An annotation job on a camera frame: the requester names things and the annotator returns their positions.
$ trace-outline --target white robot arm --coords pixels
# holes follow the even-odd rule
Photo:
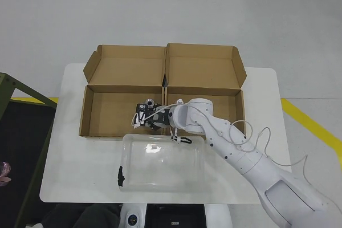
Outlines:
[[[210,100],[192,99],[186,104],[179,100],[169,106],[148,116],[147,125],[171,125],[205,135],[209,146],[252,184],[262,207],[279,227],[331,227],[325,204],[316,191],[246,142],[246,136],[231,122],[214,117]]]

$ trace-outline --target transparent plastic box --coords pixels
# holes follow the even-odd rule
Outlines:
[[[203,192],[204,139],[188,136],[191,144],[177,144],[170,136],[125,135],[121,166],[122,191]]]

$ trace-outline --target cardboard box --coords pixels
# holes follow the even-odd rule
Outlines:
[[[90,57],[84,74],[88,85],[80,136],[162,135],[162,129],[131,126],[136,104],[150,98],[160,104],[206,98],[214,104],[214,116],[231,122],[245,119],[241,86],[246,72],[238,49],[233,46],[103,45]],[[244,123],[237,123],[236,127],[245,132]]]
[[[236,47],[170,43],[165,73],[165,104],[205,98],[213,102],[215,117],[231,123],[245,119],[241,86],[247,75]],[[235,126],[245,133],[244,123]]]
[[[162,129],[131,126],[136,104],[163,104],[165,47],[100,45],[84,68],[85,88],[80,136],[160,135]]]

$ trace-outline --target box lid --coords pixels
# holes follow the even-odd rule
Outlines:
[[[169,43],[166,48],[168,87],[240,89],[246,71],[234,46]]]
[[[84,74],[90,85],[162,86],[165,47],[99,45]]]

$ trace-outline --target cable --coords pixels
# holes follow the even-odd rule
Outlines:
[[[268,144],[269,144],[269,142],[270,142],[270,138],[271,138],[271,129],[270,129],[269,127],[265,127],[265,128],[263,128],[262,131],[260,131],[260,133],[259,133],[259,135],[261,135],[262,132],[263,132],[264,130],[266,130],[266,129],[268,129],[268,140],[267,140],[267,142],[266,142],[266,146],[264,147],[264,151],[263,151],[264,154],[265,154],[265,156],[266,156],[267,158],[269,158],[273,163],[275,163],[275,164],[277,164],[277,165],[280,165],[280,166],[285,166],[285,167],[287,167],[287,166],[294,166],[294,165],[296,165],[296,164],[298,164],[298,163],[304,161],[304,163],[303,163],[303,177],[304,177],[305,181],[306,181],[314,190],[316,190],[319,194],[321,194],[322,196],[324,196],[325,198],[327,198],[328,200],[330,200],[330,201],[336,206],[336,208],[338,209],[338,211],[339,211],[339,212],[341,213],[341,215],[342,215],[342,210],[341,210],[341,208],[338,206],[338,204],[337,204],[334,200],[332,200],[331,198],[329,198],[327,195],[325,195],[324,193],[322,193],[321,191],[319,191],[319,190],[318,190],[316,187],[314,187],[314,185],[308,180],[308,178],[307,178],[307,176],[306,176],[306,163],[307,163],[307,160],[308,160],[308,155],[307,155],[307,154],[304,155],[304,157],[303,157],[302,159],[300,159],[299,161],[297,161],[297,162],[295,162],[295,163],[291,163],[291,164],[289,164],[289,165],[285,165],[285,164],[280,164],[280,163],[274,161],[274,159],[272,159],[272,157],[269,156],[269,155],[266,153],[266,148],[267,148],[267,146],[268,146]]]

